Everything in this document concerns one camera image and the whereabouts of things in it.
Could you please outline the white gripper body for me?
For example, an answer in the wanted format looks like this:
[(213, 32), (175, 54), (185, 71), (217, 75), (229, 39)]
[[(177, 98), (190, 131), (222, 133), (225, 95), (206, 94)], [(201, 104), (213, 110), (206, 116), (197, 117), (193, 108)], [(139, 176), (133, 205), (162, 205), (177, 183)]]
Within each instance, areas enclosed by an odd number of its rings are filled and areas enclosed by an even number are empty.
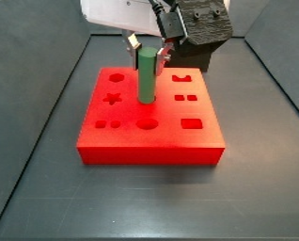
[(170, 9), (162, 0), (81, 0), (81, 7), (93, 24), (162, 37), (157, 10)]

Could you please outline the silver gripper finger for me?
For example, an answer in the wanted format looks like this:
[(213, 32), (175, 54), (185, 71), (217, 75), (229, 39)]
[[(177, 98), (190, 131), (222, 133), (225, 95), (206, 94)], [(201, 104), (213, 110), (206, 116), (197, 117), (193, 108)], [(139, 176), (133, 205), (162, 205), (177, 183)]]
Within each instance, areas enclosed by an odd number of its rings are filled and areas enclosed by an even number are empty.
[(142, 48), (142, 44), (138, 40), (137, 33), (133, 30), (123, 29), (122, 36), (127, 44), (127, 52), (133, 58), (133, 66), (137, 70), (139, 68), (139, 49)]
[(165, 67), (165, 63), (171, 60), (171, 55), (169, 51), (173, 49), (174, 43), (167, 42), (158, 51), (157, 54), (157, 75), (161, 75)]

